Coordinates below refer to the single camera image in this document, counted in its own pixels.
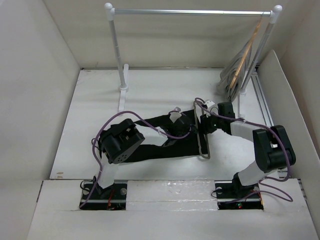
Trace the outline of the grey metal hanger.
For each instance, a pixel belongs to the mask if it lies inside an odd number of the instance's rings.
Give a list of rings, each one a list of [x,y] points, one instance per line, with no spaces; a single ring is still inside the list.
[[[195,122],[195,128],[196,128],[196,138],[197,138],[197,145],[198,145],[198,152],[199,155],[204,159],[204,160],[209,160],[211,158],[211,153],[210,153],[210,148],[208,144],[208,136],[203,133],[201,129],[201,123],[198,118],[198,113],[197,113],[197,106],[198,106],[198,101],[195,99],[193,101],[193,115],[194,115],[194,122]],[[206,146],[207,152],[203,152],[204,146]]]

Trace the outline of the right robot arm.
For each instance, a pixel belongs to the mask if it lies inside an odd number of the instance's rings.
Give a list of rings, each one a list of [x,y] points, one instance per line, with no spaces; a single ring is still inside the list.
[[[278,182],[279,179],[269,175],[280,169],[287,169],[283,181],[289,179],[291,166],[296,163],[296,154],[282,125],[265,126],[236,118],[231,102],[219,103],[217,113],[210,111],[208,105],[197,98],[194,105],[202,110],[200,123],[205,134],[222,130],[230,136],[253,143],[254,161],[233,176],[230,190],[235,196],[243,197],[264,179]]]

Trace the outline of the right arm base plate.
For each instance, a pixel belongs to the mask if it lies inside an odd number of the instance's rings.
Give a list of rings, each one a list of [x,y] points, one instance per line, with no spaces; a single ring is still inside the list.
[[[211,196],[217,200],[218,210],[263,210],[263,203],[258,193],[258,185],[240,186],[231,181],[216,181]]]

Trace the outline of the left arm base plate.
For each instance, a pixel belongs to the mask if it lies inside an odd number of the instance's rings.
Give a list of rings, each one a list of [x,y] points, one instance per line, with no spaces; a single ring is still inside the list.
[[[98,184],[92,191],[92,181],[82,181],[79,209],[84,211],[123,211],[127,203],[127,183],[114,183],[102,189]]]

